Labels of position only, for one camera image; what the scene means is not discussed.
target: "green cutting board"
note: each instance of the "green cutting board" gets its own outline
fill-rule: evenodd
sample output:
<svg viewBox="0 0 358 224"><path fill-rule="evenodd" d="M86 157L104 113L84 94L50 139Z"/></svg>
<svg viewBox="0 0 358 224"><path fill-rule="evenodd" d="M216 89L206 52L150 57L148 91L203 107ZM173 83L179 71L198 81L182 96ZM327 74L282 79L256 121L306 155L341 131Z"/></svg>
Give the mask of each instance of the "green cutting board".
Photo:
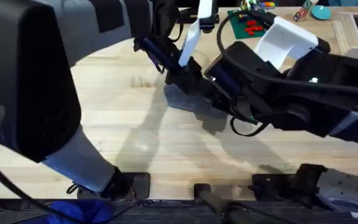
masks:
<svg viewBox="0 0 358 224"><path fill-rule="evenodd" d="M233 14L234 11L228 11L227 14L230 16ZM240 18L233 17L231 18L231 26L233 27L234 35L236 36L236 39L247 39L247 38L254 38L254 37L262 37L266 31L254 31L253 35L249 35L248 32L244 31L244 29L247 28L247 21L252 21L250 17Z"/></svg>

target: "black mount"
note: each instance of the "black mount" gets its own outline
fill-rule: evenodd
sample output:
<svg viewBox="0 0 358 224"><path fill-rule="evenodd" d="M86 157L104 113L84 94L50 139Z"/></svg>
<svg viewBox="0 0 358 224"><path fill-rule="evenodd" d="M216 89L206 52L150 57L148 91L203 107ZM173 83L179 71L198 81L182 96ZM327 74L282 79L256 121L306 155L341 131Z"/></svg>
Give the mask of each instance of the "black mount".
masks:
<svg viewBox="0 0 358 224"><path fill-rule="evenodd" d="M120 174L120 179L120 186L113 187L114 195L97 194L79 186L77 198L102 200L148 199L150 195L150 174L148 172L123 172Z"/></svg>

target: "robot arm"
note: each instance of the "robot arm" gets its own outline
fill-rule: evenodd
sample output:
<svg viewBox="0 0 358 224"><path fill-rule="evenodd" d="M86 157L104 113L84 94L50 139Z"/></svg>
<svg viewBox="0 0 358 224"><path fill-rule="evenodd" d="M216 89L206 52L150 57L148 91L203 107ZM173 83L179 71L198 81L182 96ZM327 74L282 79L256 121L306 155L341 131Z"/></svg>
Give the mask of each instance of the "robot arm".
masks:
<svg viewBox="0 0 358 224"><path fill-rule="evenodd" d="M70 67L122 40L169 34L156 4L168 10L148 0L0 0L0 144L92 192L125 194L119 169L82 131Z"/></svg>

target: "teal object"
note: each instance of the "teal object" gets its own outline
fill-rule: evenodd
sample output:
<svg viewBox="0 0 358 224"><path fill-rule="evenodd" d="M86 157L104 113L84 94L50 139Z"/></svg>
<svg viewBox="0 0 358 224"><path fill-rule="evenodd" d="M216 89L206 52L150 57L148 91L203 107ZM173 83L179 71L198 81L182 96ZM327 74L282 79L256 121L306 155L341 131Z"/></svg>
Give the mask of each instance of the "teal object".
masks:
<svg viewBox="0 0 358 224"><path fill-rule="evenodd" d="M320 20L327 20L331 18L331 10L325 6L315 6L311 9L311 14Z"/></svg>

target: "toy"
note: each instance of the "toy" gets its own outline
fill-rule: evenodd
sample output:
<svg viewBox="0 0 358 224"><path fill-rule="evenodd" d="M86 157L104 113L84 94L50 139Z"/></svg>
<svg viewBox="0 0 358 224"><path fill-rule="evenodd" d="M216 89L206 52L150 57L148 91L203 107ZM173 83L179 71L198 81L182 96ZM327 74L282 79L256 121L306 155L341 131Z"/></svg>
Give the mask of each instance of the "toy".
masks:
<svg viewBox="0 0 358 224"><path fill-rule="evenodd" d="M305 3L303 3L302 8L293 16L293 20L298 22L302 18L305 18L317 2L318 0L306 0Z"/></svg>

